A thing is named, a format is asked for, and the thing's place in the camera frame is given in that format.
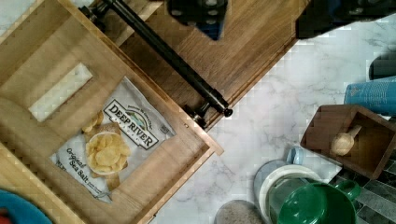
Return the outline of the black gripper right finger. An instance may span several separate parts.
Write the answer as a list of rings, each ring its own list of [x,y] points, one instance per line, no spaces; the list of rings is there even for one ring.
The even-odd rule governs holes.
[[[309,39],[358,21],[395,13],[395,0],[310,0],[295,22],[296,38]]]

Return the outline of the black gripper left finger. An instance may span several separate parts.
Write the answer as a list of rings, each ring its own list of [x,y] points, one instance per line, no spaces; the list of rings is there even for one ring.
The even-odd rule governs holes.
[[[220,39],[227,7],[228,0],[167,0],[167,11],[175,20],[214,41]]]

